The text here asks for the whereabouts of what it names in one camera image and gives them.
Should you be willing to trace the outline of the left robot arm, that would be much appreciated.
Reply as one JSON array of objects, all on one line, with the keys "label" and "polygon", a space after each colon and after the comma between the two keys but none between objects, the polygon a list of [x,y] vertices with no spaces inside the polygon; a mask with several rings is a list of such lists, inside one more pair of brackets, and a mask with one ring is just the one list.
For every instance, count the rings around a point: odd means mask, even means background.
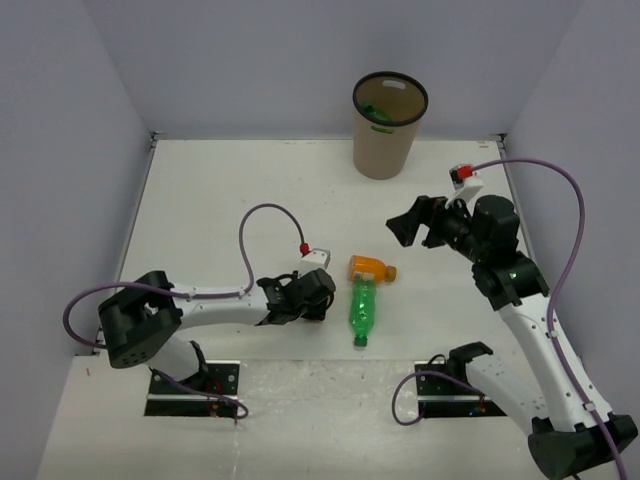
[{"label": "left robot arm", "polygon": [[211,374],[197,342],[178,338],[178,331],[224,324],[280,326],[300,318],[322,321],[335,291],[322,268],[263,277],[248,292],[231,294],[179,289],[157,270],[108,298],[98,314],[112,368],[145,365],[195,393],[211,381]]}]

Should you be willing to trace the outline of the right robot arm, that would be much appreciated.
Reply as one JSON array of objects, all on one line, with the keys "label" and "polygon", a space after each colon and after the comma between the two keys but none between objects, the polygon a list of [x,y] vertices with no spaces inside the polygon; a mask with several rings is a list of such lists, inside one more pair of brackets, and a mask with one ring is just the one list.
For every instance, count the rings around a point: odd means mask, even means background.
[{"label": "right robot arm", "polygon": [[618,461],[638,435],[636,424],[615,413],[598,392],[549,312],[546,281],[518,248],[520,218],[513,203],[486,195],[469,210],[461,199],[420,196],[386,226],[403,247],[426,226],[423,246],[447,245],[471,262],[476,288],[516,338],[538,386],[509,372],[482,342],[451,350],[444,367],[425,373],[447,380],[456,392],[492,400],[524,433],[531,457],[548,479],[577,477]]}]

